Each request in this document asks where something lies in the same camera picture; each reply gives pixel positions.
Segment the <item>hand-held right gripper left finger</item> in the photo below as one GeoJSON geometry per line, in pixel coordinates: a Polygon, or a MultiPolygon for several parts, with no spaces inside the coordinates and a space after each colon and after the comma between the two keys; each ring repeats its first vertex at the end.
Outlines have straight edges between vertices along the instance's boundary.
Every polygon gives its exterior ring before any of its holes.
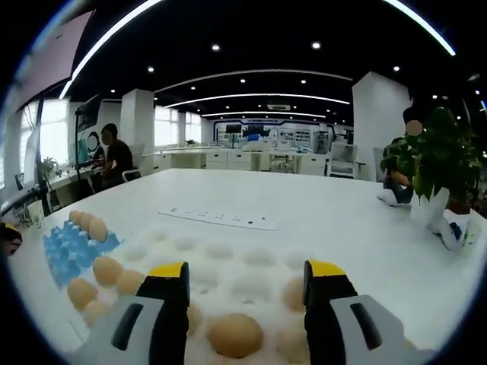
{"type": "Polygon", "coordinates": [[[78,349],[79,364],[183,364],[189,319],[189,265],[150,270],[134,295],[119,298],[78,349]]]}

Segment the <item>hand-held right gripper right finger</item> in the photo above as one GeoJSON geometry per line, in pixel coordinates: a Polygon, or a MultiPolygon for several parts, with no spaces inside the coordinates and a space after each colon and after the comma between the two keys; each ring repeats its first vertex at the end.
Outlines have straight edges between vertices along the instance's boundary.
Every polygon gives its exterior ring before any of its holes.
{"type": "Polygon", "coordinates": [[[425,364],[403,323],[374,298],[358,294],[345,271],[304,263],[304,326],[312,364],[425,364]]]}

